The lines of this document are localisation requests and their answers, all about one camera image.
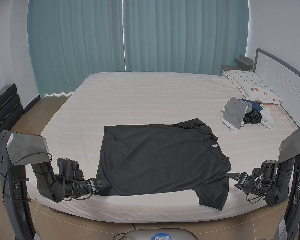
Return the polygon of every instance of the black cloth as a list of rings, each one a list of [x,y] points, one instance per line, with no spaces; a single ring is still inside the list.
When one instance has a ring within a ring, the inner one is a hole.
[[[260,123],[261,120],[262,120],[262,114],[256,109],[253,109],[251,112],[246,113],[243,118],[244,123],[252,123],[252,124]]]
[[[231,165],[217,140],[198,118],[174,125],[105,126],[96,179],[111,187],[97,194],[193,189],[200,205],[222,210]]]

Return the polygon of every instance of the wall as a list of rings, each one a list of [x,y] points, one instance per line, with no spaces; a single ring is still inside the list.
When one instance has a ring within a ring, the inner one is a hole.
[[[29,57],[28,0],[0,0],[0,88],[15,83],[25,108],[38,89]]]
[[[261,48],[300,70],[299,13],[299,0],[249,0],[246,56]]]

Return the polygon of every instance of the bed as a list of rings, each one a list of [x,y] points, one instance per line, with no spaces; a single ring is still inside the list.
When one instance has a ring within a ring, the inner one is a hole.
[[[246,124],[237,133],[221,122],[220,109],[234,96],[243,95],[225,76],[113,72],[90,75],[49,121],[46,137],[53,158],[75,159],[86,179],[95,177],[105,125],[175,124],[199,118],[219,138],[231,172],[251,173],[264,160],[277,159],[279,144],[300,123],[300,73],[273,55],[257,50],[254,71],[282,99],[268,104],[273,129]],[[109,222],[192,222],[240,215],[266,204],[250,204],[229,180],[222,211],[199,205],[193,190],[138,196],[96,196],[85,201],[54,203],[42,197],[36,178],[26,166],[28,193],[38,202],[69,214]]]

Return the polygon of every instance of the blue round sticker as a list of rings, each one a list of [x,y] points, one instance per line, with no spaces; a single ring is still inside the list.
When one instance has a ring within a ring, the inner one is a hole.
[[[173,238],[167,233],[157,233],[151,240],[173,240]]]

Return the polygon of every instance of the white pillow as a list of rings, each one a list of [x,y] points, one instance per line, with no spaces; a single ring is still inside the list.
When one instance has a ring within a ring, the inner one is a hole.
[[[231,70],[225,72],[224,75],[237,86],[246,99],[259,103],[281,103],[277,94],[251,70],[249,72]]]

